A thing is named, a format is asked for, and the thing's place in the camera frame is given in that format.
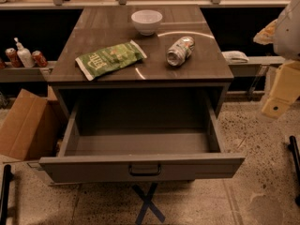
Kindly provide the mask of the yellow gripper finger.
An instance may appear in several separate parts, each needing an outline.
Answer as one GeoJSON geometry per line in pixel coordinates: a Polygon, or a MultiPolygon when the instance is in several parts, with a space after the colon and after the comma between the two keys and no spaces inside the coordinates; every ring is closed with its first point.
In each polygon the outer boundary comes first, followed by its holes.
{"type": "Polygon", "coordinates": [[[276,69],[275,79],[261,113],[278,119],[300,97],[300,62],[286,61],[276,69]]]}

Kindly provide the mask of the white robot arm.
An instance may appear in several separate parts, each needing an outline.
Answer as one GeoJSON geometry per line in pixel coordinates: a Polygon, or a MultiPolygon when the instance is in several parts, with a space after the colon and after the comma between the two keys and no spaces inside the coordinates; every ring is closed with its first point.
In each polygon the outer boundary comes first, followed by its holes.
{"type": "Polygon", "coordinates": [[[300,97],[300,0],[292,0],[279,14],[274,52],[286,61],[276,70],[262,114],[278,119],[300,97]]]}

